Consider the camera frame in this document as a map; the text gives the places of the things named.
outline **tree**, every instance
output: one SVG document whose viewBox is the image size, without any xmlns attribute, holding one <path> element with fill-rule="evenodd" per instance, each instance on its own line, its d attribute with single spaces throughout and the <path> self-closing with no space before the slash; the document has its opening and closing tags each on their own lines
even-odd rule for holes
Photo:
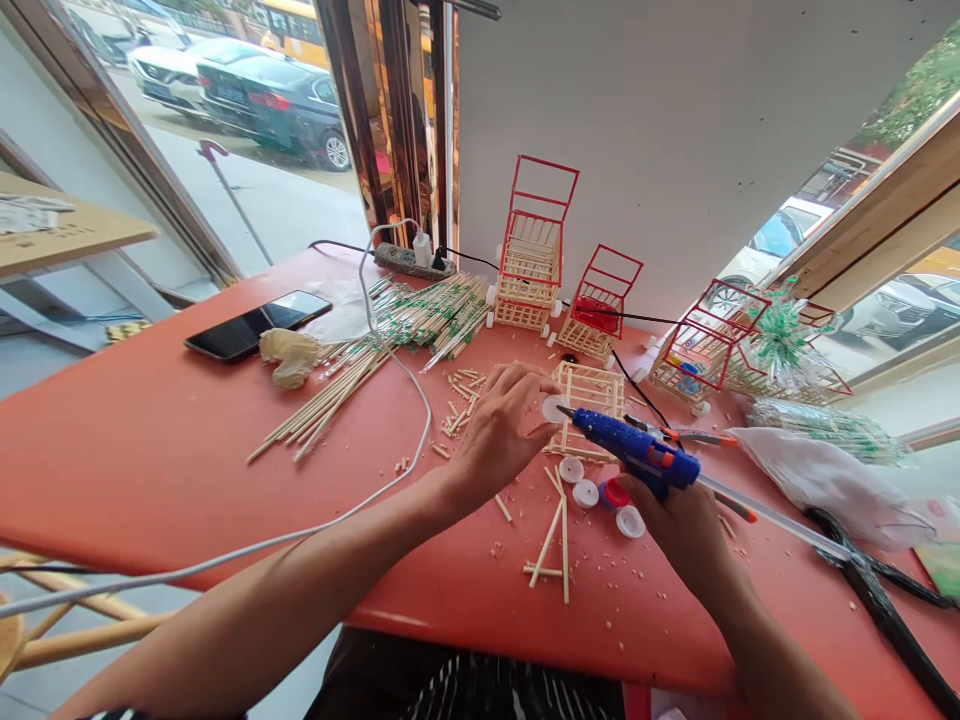
<svg viewBox="0 0 960 720">
<path fill-rule="evenodd" d="M 850 145 L 883 145 L 891 152 L 960 92 L 960 20 L 910 68 Z"/>
</svg>

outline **wooden stool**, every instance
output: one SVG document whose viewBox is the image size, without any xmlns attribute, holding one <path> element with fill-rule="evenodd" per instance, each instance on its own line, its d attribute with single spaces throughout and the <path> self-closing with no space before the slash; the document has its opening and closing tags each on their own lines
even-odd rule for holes
<svg viewBox="0 0 960 720">
<path fill-rule="evenodd" d="M 28 553 L 13 553 L 0 557 L 0 569 L 9 567 L 30 568 L 42 565 L 47 561 L 44 558 Z M 86 587 L 86 583 L 70 575 L 55 572 L 16 572 L 18 577 L 38 585 L 46 590 L 73 590 Z M 0 593 L 0 605 L 9 602 L 9 599 Z M 50 629 L 56 625 L 75 605 L 83 605 L 89 610 L 117 620 L 113 625 L 79 630 L 45 638 Z M 37 627 L 30 632 L 26 631 L 23 615 L 0 620 L 0 683 L 16 670 L 27 670 L 40 665 L 67 660 L 80 655 L 106 650 L 107 648 L 135 642 L 174 613 L 148 615 L 135 605 L 110 597 L 109 595 L 93 595 L 77 603 L 64 603 L 55 607 Z"/>
</svg>

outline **black scissors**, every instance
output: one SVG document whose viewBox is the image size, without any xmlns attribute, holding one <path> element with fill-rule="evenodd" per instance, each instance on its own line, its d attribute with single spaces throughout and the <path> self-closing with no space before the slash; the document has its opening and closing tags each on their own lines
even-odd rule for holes
<svg viewBox="0 0 960 720">
<path fill-rule="evenodd" d="M 853 538 L 847 534 L 837 519 L 826 510 L 810 508 L 804 514 L 820 526 L 824 536 L 840 543 L 850 551 L 849 560 L 840 560 L 819 548 L 814 548 L 820 557 L 840 569 L 857 597 L 860 598 L 861 604 L 870 613 L 880 634 L 893 645 L 893 649 L 897 651 L 904 665 L 944 717 L 949 720 L 960 720 L 960 697 L 957 697 L 956 692 L 910 632 L 910 628 L 903 622 L 897 608 L 880 584 L 878 576 L 886 578 L 900 589 L 944 610 L 960 609 L 960 601 L 941 595 L 892 565 L 880 562 L 864 553 L 856 546 Z"/>
</svg>

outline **orange table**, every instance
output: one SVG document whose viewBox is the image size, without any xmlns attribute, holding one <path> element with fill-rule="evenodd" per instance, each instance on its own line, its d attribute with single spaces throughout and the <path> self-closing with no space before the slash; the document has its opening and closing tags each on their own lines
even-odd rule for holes
<svg viewBox="0 0 960 720">
<path fill-rule="evenodd" d="M 393 363 L 344 406 L 326 446 L 307 462 L 294 466 L 292 454 L 275 447 L 248 467 L 246 456 L 320 381 L 312 377 L 302 391 L 286 392 L 256 360 L 223 366 L 182 344 L 307 282 L 355 272 L 356 253 L 326 252 L 308 251 L 0 403 L 0 542 L 117 572 L 170 570 L 333 518 L 393 477 L 400 457 L 415 448 L 423 421 L 413 386 Z M 641 337 L 633 333 L 621 343 L 631 369 Z M 557 349 L 546 349 L 536 333 L 496 326 L 483 330 L 455 363 L 420 377 L 442 416 L 446 401 L 457 399 L 444 368 L 487 371 L 514 358 L 549 368 L 557 359 L 547 356 Z M 419 369 L 427 355 L 402 357 Z M 653 388 L 649 394 L 671 421 L 691 424 L 684 407 Z M 734 424 L 741 421 L 732 398 L 713 404 L 701 427 L 729 425 L 726 413 Z M 646 408 L 634 411 L 653 419 Z M 388 573 L 351 622 L 626 681 L 735 696 L 730 657 L 707 614 L 654 541 L 627 541 L 604 511 L 571 515 L 569 606 L 556 582 L 527 587 L 521 567 L 536 559 L 556 508 L 542 469 L 547 460 L 536 459 L 507 491 L 513 525 L 487 504 Z M 701 460 L 713 477 L 798 516 L 739 451 L 706 448 Z M 418 471 L 441 462 L 428 452 Z M 596 466 L 590 472 L 595 477 Z M 837 571 L 763 521 L 732 521 L 746 550 L 740 561 L 761 596 L 866 717 L 938 717 L 867 613 L 851 611 L 854 594 Z M 923 577 L 912 556 L 895 561 Z M 559 551 L 548 562 L 559 566 Z M 241 566 L 187 584 L 203 590 Z M 897 590 L 890 594 L 946 678 L 960 687 L 960 616 Z"/>
</svg>

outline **smartphone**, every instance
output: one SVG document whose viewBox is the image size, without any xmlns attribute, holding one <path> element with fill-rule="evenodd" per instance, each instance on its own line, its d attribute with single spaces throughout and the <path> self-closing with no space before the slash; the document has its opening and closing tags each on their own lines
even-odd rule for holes
<svg viewBox="0 0 960 720">
<path fill-rule="evenodd" d="M 267 330 L 293 330 L 329 312 L 332 307 L 333 304 L 322 297 L 297 290 L 197 333 L 184 343 L 188 348 L 221 362 L 237 362 L 256 352 L 260 336 Z"/>
</svg>

